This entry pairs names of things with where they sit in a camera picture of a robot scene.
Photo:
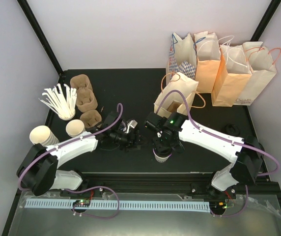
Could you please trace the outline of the white paper cup GOOD print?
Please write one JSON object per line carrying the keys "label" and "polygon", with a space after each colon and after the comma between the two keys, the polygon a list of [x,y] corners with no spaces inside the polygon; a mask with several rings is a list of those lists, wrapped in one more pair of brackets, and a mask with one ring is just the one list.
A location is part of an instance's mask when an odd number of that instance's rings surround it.
{"label": "white paper cup GOOD print", "polygon": [[153,149],[153,153],[155,156],[156,161],[159,163],[164,163],[168,160],[168,158],[172,155],[170,152],[169,154],[159,154],[155,149]]}

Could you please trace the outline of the cream paper bag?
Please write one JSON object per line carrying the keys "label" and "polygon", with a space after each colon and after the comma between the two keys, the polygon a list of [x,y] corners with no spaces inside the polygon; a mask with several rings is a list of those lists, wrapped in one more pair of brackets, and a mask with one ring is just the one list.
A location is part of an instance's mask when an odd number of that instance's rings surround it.
{"label": "cream paper bag", "polygon": [[171,113],[167,111],[167,108],[173,101],[181,103],[177,112],[183,115],[187,115],[191,108],[194,108],[193,101],[195,95],[200,96],[197,92],[198,82],[187,77],[181,72],[171,72],[166,74],[162,80],[167,80],[167,76],[171,75],[171,80],[166,83],[165,87],[161,87],[161,93],[157,97],[154,103],[154,112],[161,117],[168,118]]}

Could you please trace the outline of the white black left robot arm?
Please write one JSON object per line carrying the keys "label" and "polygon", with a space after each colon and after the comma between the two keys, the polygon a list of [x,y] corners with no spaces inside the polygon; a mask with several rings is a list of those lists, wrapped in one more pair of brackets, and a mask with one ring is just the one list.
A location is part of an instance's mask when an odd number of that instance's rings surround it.
{"label": "white black left robot arm", "polygon": [[139,150],[146,144],[134,119],[125,120],[121,112],[111,112],[82,134],[50,146],[34,144],[17,170],[18,188],[40,196],[54,189],[84,196],[89,185],[78,171],[63,171],[60,167],[76,157],[103,150]]}

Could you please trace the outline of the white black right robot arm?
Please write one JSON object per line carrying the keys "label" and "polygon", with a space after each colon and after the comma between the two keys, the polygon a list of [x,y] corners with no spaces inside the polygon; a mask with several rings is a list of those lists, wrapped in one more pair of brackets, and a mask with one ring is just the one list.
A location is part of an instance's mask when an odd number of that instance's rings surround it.
{"label": "white black right robot arm", "polygon": [[228,188],[237,185],[253,185],[259,174],[263,155],[258,140],[230,136],[199,123],[190,121],[188,116],[174,112],[168,118],[151,112],[144,126],[154,132],[153,153],[158,162],[165,162],[174,151],[182,153],[182,142],[205,148],[226,159],[229,164],[214,172],[204,187],[211,198],[220,197]]}

